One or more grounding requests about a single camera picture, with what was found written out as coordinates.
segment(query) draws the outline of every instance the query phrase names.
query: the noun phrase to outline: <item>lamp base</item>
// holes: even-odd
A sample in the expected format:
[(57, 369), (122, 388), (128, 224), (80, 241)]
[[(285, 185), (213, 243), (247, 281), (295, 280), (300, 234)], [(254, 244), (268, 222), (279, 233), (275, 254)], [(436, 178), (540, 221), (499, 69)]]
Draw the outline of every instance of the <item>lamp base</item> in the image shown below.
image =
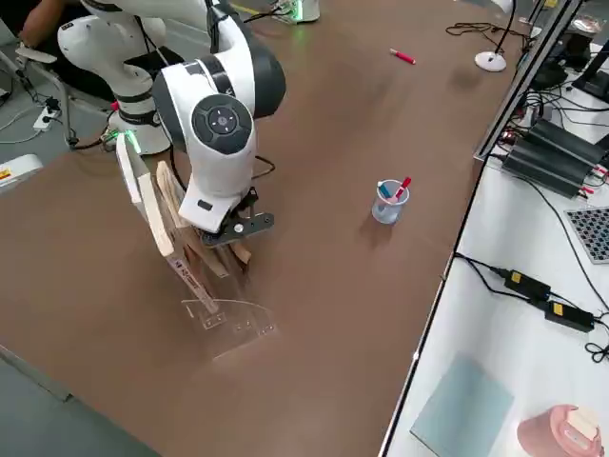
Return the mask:
[(486, 71), (504, 71), (507, 64), (502, 55), (491, 50), (476, 54), (476, 65)]

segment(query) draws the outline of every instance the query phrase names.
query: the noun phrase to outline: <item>pink object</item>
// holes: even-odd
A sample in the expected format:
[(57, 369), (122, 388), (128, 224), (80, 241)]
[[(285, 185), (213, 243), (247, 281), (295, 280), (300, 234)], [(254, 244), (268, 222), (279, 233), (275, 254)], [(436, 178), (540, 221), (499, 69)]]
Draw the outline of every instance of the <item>pink object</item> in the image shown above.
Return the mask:
[(410, 57), (409, 55), (404, 54), (403, 52), (399, 52), (398, 50), (389, 50), (393, 55), (403, 60), (404, 62), (408, 62), (411, 65), (415, 65), (417, 61)]
[(412, 182), (412, 179), (410, 179), (409, 177), (403, 180), (402, 185), (400, 186), (400, 188), (398, 189), (398, 191), (395, 194), (395, 199), (396, 201), (400, 200), (400, 197), (402, 196), (403, 192), (408, 189), (408, 186), (410, 186), (410, 183)]
[(559, 405), (518, 426), (518, 439), (533, 457), (602, 457), (600, 430), (594, 425), (593, 438), (575, 428), (569, 417), (578, 407)]

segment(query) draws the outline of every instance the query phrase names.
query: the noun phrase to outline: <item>table surface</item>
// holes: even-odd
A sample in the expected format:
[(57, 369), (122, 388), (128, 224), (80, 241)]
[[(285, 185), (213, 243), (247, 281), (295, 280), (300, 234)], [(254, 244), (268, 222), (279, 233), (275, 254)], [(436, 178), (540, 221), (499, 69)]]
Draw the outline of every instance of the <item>table surface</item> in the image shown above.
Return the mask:
[[(259, 209), (276, 223), (252, 239), (248, 273), (277, 334), (210, 363), (115, 158), (73, 153), (0, 200), (0, 345), (167, 457), (374, 455), (512, 75), (474, 65), (483, 37), (444, 33), (496, 20), (486, 10), (367, 6), (255, 25), (288, 85), (258, 123), (259, 153), (277, 164), (256, 184)], [(515, 61), (520, 39), (508, 41)], [(376, 182), (406, 174), (403, 219), (378, 225)]]
[[(562, 94), (586, 107), (607, 106), (578, 89)], [(564, 100), (560, 104), (570, 106)], [(609, 124), (607, 112), (568, 111), (568, 115), (577, 122)], [(557, 112), (553, 121), (560, 125)], [(563, 121), (568, 130), (593, 143), (609, 132), (566, 117)], [(504, 154), (499, 148), (494, 151)], [(498, 160), (489, 159), (457, 251), (489, 265), (518, 269), (599, 315), (602, 303), (586, 283), (556, 216), (528, 184), (499, 168)], [(561, 215), (588, 275), (607, 301), (609, 265), (590, 262), (564, 211), (609, 206), (609, 186), (597, 189), (587, 205), (541, 189)], [(502, 279), (484, 268), (481, 271), (491, 287), (502, 289)], [(606, 439), (609, 410), (603, 406), (609, 404), (609, 364), (594, 364), (584, 345), (593, 342), (604, 347), (607, 337), (600, 326), (587, 335), (579, 333), (546, 321), (539, 310), (523, 302), (490, 294), (476, 272), (455, 259), (386, 455), (434, 455), (410, 429), (458, 353), (479, 362), (515, 397), (490, 455), (526, 456), (517, 440), (518, 424), (564, 403), (595, 411)]]

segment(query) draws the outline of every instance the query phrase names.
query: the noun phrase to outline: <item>black power supply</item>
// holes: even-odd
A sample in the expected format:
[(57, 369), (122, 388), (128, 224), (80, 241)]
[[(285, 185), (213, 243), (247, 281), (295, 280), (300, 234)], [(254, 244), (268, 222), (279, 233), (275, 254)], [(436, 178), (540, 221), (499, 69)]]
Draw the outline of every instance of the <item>black power supply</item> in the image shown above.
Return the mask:
[(512, 269), (507, 275), (502, 275), (501, 277), (505, 279), (504, 286), (531, 300), (545, 302), (550, 296), (550, 286), (515, 269)]
[(549, 302), (548, 305), (549, 307), (545, 311), (545, 318), (548, 321), (583, 331), (584, 333), (594, 330), (594, 316), (592, 313), (569, 307), (559, 302)]

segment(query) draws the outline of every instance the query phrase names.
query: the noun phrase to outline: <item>clear acrylic stand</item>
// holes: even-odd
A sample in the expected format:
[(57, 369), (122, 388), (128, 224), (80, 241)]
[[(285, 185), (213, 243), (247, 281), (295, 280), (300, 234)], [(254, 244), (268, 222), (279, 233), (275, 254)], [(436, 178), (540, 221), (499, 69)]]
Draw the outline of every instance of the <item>clear acrylic stand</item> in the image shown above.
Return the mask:
[(212, 359), (248, 345), (276, 329), (269, 309), (242, 300), (219, 300), (211, 313), (201, 300), (183, 300)]

